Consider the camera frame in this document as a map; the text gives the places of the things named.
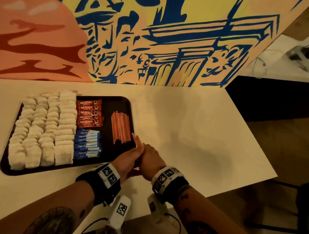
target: person's left hand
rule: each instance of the person's left hand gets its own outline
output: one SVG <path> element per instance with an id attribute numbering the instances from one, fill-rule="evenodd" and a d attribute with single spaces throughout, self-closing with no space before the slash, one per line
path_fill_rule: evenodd
<path id="1" fill-rule="evenodd" d="M 122 153 L 119 155 L 111 164 L 115 167 L 118 174 L 120 175 L 120 183 L 124 183 L 127 179 L 132 176 L 139 176 L 141 172 L 139 170 L 135 170 L 134 168 L 138 165 L 135 164 L 135 161 L 142 155 L 144 152 L 144 145 L 143 144 L 136 144 L 136 148 L 133 148 L 127 152 Z"/>

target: wristband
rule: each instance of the wristband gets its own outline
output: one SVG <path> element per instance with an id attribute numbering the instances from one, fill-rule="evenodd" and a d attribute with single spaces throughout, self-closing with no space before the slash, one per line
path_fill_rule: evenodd
<path id="1" fill-rule="evenodd" d="M 179 170 L 167 166 L 158 171 L 151 184 L 152 190 L 162 204 L 169 202 L 173 205 L 177 199 L 177 191 L 189 183 Z"/>
<path id="2" fill-rule="evenodd" d="M 95 206 L 103 203 L 111 204 L 121 190 L 120 175 L 112 164 L 104 164 L 93 168 L 76 178 L 76 182 L 85 180 L 95 194 Z"/>

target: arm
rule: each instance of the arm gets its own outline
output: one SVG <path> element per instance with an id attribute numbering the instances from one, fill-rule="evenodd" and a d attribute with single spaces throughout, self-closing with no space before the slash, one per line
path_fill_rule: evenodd
<path id="1" fill-rule="evenodd" d="M 111 164 L 124 183 L 140 175 L 134 163 L 144 148 L 134 148 L 118 156 Z M 71 234 L 95 204 L 92 187 L 85 181 L 75 182 L 0 220 L 1 234 Z"/>
<path id="2" fill-rule="evenodd" d="M 150 145 L 140 158 L 139 169 L 145 179 L 151 181 L 166 166 L 159 153 Z M 229 217 L 190 185 L 175 192 L 174 208 L 188 234 L 246 234 Z"/>

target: painted wall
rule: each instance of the painted wall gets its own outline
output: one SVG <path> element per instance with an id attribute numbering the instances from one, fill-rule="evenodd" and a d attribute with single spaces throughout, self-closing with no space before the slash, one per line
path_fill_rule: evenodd
<path id="1" fill-rule="evenodd" d="M 1 0 L 0 78 L 226 86 L 309 0 Z"/>

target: tray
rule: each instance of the tray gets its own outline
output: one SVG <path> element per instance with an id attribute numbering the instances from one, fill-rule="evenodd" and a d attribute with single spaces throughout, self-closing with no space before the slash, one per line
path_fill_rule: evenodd
<path id="1" fill-rule="evenodd" d="M 82 101 L 98 100 L 98 99 L 102 99 L 102 116 L 104 117 L 103 126 L 93 127 L 89 129 L 93 129 L 93 130 L 97 130 L 101 132 L 101 143 L 102 143 L 103 150 L 102 150 L 100 157 L 73 160 L 73 164 L 67 164 L 67 165 L 49 166 L 49 167 L 39 166 L 37 168 L 32 168 L 32 169 L 25 168 L 21 171 L 14 171 L 10 169 L 10 165 L 9 165 L 9 160 L 8 160 L 9 142 L 8 142 L 4 150 L 1 162 L 0 162 L 1 171 L 6 175 L 16 176 L 16 175 L 25 175 L 25 174 L 30 174 L 30 173 L 42 172 L 42 171 L 62 169 L 62 168 L 67 168 L 67 167 L 76 167 L 76 166 L 111 162 L 123 152 L 126 152 L 136 147 L 132 137 L 131 137 L 132 140 L 127 143 L 122 144 L 120 140 L 117 140 L 115 144 L 113 142 L 111 116 L 114 111 L 122 112 L 129 116 L 130 130 L 131 132 L 134 132 L 130 101 L 127 98 L 121 97 L 121 96 L 77 96 L 77 100 L 82 100 Z M 23 108 L 23 104 L 20 107 L 16 120 L 18 120 L 21 114 L 22 108 Z"/>

